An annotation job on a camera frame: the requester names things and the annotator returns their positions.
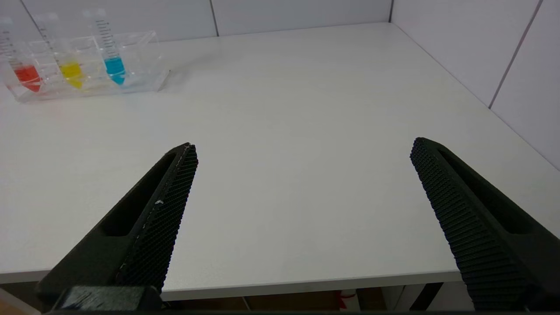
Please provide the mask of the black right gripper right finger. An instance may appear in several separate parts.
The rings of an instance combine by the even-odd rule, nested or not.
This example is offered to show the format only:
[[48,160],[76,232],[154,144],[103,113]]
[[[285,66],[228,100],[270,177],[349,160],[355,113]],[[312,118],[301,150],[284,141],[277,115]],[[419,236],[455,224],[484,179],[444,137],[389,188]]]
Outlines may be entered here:
[[474,309],[558,312],[558,237],[442,144],[418,137],[410,159]]

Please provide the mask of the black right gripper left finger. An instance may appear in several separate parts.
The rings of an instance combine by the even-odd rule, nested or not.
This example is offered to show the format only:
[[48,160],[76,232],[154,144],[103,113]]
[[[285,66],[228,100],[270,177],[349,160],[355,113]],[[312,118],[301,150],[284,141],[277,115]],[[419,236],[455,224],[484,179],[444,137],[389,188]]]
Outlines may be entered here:
[[198,167],[195,145],[164,156],[38,283],[38,294],[76,286],[161,291]]

